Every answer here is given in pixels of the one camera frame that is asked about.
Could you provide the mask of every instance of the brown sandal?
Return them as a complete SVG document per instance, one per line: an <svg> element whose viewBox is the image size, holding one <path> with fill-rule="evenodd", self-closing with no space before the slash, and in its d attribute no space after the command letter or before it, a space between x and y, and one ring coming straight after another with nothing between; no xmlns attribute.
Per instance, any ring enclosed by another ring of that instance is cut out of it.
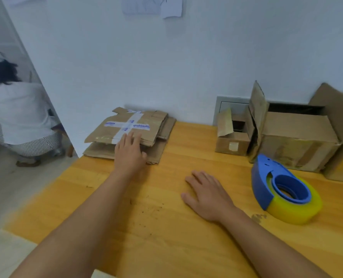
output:
<svg viewBox="0 0 343 278"><path fill-rule="evenodd" d="M26 168L26 167L38 167L40 165L40 160L36 160L35 163L25 163L25 162L16 162L16 166L20 168Z"/></svg>

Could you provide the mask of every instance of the human hand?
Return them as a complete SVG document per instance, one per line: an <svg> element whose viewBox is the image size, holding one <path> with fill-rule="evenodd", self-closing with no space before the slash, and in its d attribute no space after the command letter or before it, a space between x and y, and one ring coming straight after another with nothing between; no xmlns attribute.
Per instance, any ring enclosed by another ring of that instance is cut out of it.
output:
<svg viewBox="0 0 343 278"><path fill-rule="evenodd" d="M232 199L220 182L206 172L192 171L193 176L185 178L196 192L197 200L188 193L182 193L183 201L206 220L221 222L225 214L236 209Z"/></svg>
<svg viewBox="0 0 343 278"><path fill-rule="evenodd" d="M141 152L141 134L135 136L133 133L125 133L115 146L115 172L122 176L132 177L145 164L147 160L146 152Z"/></svg>

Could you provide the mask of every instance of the white shirt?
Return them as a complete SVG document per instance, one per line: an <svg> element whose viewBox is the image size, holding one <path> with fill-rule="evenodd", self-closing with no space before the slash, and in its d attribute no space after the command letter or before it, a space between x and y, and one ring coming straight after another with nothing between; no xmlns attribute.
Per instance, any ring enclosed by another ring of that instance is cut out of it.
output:
<svg viewBox="0 0 343 278"><path fill-rule="evenodd" d="M0 124L4 142L23 144L54 134L57 125L48 115L49 103L41 84L0 84Z"/></svg>

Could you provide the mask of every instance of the person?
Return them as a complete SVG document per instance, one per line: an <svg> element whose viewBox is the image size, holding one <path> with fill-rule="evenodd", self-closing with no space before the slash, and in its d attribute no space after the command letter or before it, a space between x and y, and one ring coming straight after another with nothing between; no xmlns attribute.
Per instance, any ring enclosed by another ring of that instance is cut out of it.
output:
<svg viewBox="0 0 343 278"><path fill-rule="evenodd" d="M95 254L114 227L130 180L146 163L140 139L137 135L132 141L132 133L123 135L115 147L114 170L109 177L26 257L11 278L91 277ZM330 277L236 207L215 177L193 171L186 182L197 199L183 193L183 201L205 220L222 224L262 278Z"/></svg>
<svg viewBox="0 0 343 278"><path fill-rule="evenodd" d="M17 154L17 166L35 167L47 152L64 153L61 135L43 86L21 82L16 67L0 53L0 144Z"/></svg>

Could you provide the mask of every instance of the black hair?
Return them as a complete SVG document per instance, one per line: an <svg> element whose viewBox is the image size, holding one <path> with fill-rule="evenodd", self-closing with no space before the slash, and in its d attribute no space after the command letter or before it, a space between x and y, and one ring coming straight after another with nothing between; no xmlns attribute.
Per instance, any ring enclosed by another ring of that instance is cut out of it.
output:
<svg viewBox="0 0 343 278"><path fill-rule="evenodd" d="M0 62L0 84L10 85L12 82L21 82L17 77L17 64L7 60Z"/></svg>

